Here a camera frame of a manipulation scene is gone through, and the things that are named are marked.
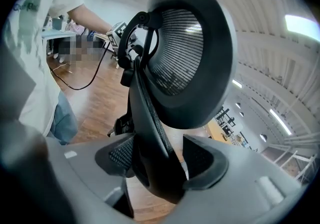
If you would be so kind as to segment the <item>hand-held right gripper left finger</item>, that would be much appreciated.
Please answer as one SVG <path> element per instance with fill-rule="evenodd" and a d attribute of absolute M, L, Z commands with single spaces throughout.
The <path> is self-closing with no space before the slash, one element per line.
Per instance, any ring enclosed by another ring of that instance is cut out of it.
<path fill-rule="evenodd" d="M 133 219 L 126 170 L 109 152 L 133 137 L 122 134 L 60 145 L 47 138 L 49 161 L 76 219 Z"/>

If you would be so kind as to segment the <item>person's left forearm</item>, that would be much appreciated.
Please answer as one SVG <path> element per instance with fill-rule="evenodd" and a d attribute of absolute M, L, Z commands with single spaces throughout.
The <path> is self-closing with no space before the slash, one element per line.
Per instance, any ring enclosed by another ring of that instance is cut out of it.
<path fill-rule="evenodd" d="M 101 19 L 93 11 L 88 9 L 84 4 L 67 12 L 70 18 L 79 25 L 96 31 L 101 34 L 106 34 L 112 28 L 112 26 Z"/>

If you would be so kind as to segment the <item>black mesh office chair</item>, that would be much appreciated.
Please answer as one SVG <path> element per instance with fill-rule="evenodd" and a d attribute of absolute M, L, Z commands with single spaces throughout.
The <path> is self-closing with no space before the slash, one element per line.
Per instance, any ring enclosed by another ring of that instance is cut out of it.
<path fill-rule="evenodd" d="M 217 0 L 148 0 L 147 11 L 115 32 L 128 109 L 101 167 L 112 176 L 136 176 L 174 204 L 187 191 L 211 188 L 228 170 L 226 156 L 185 135 L 185 172 L 163 126 L 201 127 L 223 105 L 237 53 L 228 11 Z"/>

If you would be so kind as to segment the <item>black metal railing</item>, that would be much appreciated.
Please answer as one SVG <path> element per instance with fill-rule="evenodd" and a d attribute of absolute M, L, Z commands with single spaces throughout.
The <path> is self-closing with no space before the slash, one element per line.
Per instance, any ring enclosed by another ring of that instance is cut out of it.
<path fill-rule="evenodd" d="M 236 125 L 235 118 L 230 117 L 228 115 L 228 112 L 229 112 L 229 109 L 228 108 L 224 109 L 224 107 L 222 106 L 218 111 L 218 113 L 214 116 L 215 120 L 217 121 L 220 127 L 224 127 L 226 125 L 230 125 L 231 127 L 234 127 Z"/>

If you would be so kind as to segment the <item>white desk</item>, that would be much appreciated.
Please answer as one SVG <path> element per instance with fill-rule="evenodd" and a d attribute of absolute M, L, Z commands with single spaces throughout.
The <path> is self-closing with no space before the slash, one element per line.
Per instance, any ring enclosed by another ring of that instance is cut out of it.
<path fill-rule="evenodd" d="M 76 36 L 75 32 L 72 31 L 59 31 L 59 30 L 44 30 L 41 33 L 42 36 L 42 47 L 44 55 L 47 55 L 47 41 L 50 39 L 56 39 L 56 38 L 66 38 L 66 37 L 73 37 Z"/>

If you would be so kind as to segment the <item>white metal shelving unit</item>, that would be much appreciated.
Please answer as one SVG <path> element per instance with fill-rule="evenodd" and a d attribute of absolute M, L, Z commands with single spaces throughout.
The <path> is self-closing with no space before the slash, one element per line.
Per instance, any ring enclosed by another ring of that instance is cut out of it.
<path fill-rule="evenodd" d="M 301 184 L 310 183 L 315 177 L 320 168 L 320 159 L 315 158 L 312 162 L 306 161 L 304 156 L 294 155 L 293 153 L 285 152 L 275 148 L 267 148 L 265 156 L 275 162 L 280 168 L 288 173 L 293 178 L 298 176 L 298 181 Z"/>

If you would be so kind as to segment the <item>person's white t-shirt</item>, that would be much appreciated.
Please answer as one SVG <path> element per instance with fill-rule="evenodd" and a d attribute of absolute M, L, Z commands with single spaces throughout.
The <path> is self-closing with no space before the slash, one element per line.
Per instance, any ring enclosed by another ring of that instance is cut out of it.
<path fill-rule="evenodd" d="M 15 1 L 1 33 L 1 118 L 48 134 L 61 90 L 47 64 L 43 26 L 47 16 L 58 17 L 81 4 L 83 0 Z"/>

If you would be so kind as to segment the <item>person's blue jeans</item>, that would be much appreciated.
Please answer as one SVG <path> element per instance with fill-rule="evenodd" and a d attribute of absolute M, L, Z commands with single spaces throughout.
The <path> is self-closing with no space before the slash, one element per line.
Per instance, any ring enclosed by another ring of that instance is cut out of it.
<path fill-rule="evenodd" d="M 51 124 L 50 136 L 54 136 L 61 145 L 69 144 L 78 132 L 78 124 L 75 114 L 65 94 L 60 91 Z"/>

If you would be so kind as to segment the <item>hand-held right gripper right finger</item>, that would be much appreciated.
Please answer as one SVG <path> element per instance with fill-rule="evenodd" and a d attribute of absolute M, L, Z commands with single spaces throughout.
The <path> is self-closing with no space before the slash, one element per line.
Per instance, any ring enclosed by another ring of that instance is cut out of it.
<path fill-rule="evenodd" d="M 263 155 L 240 146 L 184 135 L 188 180 L 162 224 L 277 224 L 305 192 Z"/>

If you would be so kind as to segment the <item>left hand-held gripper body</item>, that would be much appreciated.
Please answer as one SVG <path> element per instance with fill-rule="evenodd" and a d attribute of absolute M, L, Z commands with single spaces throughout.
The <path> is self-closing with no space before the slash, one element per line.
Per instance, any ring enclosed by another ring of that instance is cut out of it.
<path fill-rule="evenodd" d="M 122 37 L 122 34 L 126 28 L 126 23 L 120 21 L 116 23 L 110 31 L 106 33 L 107 39 L 110 42 L 110 46 L 113 48 L 113 57 L 118 58 L 118 47 Z M 143 43 L 138 39 L 135 33 L 132 33 L 127 44 L 126 51 L 128 52 L 131 59 L 135 59 L 139 53 L 143 50 Z"/>

